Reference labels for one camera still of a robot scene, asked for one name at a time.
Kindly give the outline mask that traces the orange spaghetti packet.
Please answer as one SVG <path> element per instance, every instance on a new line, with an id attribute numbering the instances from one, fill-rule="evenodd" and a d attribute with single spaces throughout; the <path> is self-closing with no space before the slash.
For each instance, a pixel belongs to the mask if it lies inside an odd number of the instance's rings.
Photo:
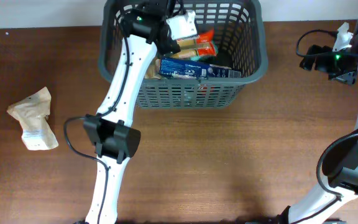
<path id="1" fill-rule="evenodd" d="M 214 29 L 198 34 L 194 37 L 178 39 L 180 51 L 172 54 L 171 58 L 198 61 L 202 58 L 215 57 L 218 50 L 213 42 Z"/>

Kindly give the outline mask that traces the beige paper pouch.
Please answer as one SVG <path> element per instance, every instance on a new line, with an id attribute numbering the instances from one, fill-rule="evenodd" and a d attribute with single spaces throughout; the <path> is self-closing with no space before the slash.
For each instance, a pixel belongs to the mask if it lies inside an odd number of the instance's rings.
<path id="1" fill-rule="evenodd" d="M 21 139 L 30 151 L 46 151 L 58 147 L 58 141 L 47 122 L 51 100 L 48 88 L 43 87 L 7 108 L 7 113 L 19 122 L 23 130 Z"/>
<path id="2" fill-rule="evenodd" d="M 144 78 L 160 80 L 162 77 L 159 71 L 160 71 L 160 59 L 154 58 L 150 63 Z"/>

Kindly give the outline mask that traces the green Nescafe coffee bag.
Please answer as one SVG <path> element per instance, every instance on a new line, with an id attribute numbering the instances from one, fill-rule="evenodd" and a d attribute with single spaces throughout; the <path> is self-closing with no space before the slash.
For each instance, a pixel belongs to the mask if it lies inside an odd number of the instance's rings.
<path id="1" fill-rule="evenodd" d="M 212 43 L 210 46 L 213 46 L 210 49 L 199 49 L 202 50 L 201 51 L 201 56 L 197 56 L 196 57 L 196 61 L 197 62 L 202 62 L 202 63 L 207 63 L 212 65 L 213 62 L 215 62 L 215 59 L 217 57 L 218 54 L 218 50 L 216 49 L 216 46 Z M 211 77 L 215 77 L 215 74 L 213 73 L 214 70 L 212 67 L 209 67 L 207 69 L 208 71 L 208 78 Z M 211 92 L 218 92 L 219 86 L 218 85 L 211 85 L 210 86 L 210 91 Z M 198 85 L 198 95 L 206 95 L 207 94 L 207 90 L 208 90 L 208 85 Z"/>

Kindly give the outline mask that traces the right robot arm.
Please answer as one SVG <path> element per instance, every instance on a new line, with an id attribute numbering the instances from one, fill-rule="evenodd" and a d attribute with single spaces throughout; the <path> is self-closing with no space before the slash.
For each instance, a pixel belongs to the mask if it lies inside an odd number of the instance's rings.
<path id="1" fill-rule="evenodd" d="M 300 67 L 328 74 L 329 80 L 353 85 L 358 80 L 358 19 L 330 31 L 332 47 L 312 45 L 301 55 Z M 329 223 L 330 216 L 358 198 L 358 114 L 353 132 L 332 142 L 316 165 L 317 184 L 298 203 L 288 206 L 276 223 Z"/>

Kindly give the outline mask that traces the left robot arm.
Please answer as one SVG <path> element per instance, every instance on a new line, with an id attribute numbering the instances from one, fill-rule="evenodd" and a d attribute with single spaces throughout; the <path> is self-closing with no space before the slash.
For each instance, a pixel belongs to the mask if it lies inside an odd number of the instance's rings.
<path id="1" fill-rule="evenodd" d="M 140 143 L 141 133 L 132 123 L 145 74 L 157 54 L 178 52 L 178 39 L 196 35 L 195 17 L 182 1 L 144 1 L 130 9 L 106 2 L 98 67 L 111 85 L 96 114 L 81 117 L 97 163 L 85 223 L 116 222 L 124 171 Z"/>

